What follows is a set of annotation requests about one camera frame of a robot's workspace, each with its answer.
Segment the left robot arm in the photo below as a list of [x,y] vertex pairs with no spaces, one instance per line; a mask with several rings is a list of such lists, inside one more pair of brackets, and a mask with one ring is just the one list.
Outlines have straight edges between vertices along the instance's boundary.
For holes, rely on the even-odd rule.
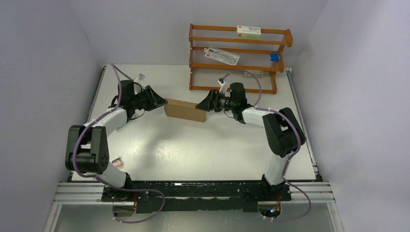
[[134,194],[132,181],[126,172],[119,170],[109,160],[108,136],[134,118],[137,110],[149,112],[164,106],[168,101],[151,86],[135,92],[136,82],[122,80],[117,86],[117,103],[106,112],[84,125],[73,125],[68,131],[65,167],[84,178],[95,177],[105,185],[115,188],[114,194],[127,201]]

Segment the brown cardboard box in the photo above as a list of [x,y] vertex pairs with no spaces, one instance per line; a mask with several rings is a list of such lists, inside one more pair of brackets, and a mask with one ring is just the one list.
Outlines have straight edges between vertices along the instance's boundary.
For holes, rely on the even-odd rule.
[[174,99],[166,100],[167,103],[164,105],[164,109],[165,114],[168,117],[197,122],[206,121],[206,112],[200,109],[196,109],[196,103]]

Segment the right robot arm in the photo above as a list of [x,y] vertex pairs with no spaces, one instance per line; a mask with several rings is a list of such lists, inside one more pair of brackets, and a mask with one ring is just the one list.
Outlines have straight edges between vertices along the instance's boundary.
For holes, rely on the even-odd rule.
[[261,126],[265,130],[273,155],[263,174],[267,183],[262,185],[261,195],[266,200],[273,200],[279,194],[278,185],[285,182],[292,157],[305,143],[306,137],[290,108],[277,111],[253,106],[248,103],[242,83],[232,83],[229,88],[229,96],[219,90],[210,90],[195,108],[206,112],[230,111],[239,123]]

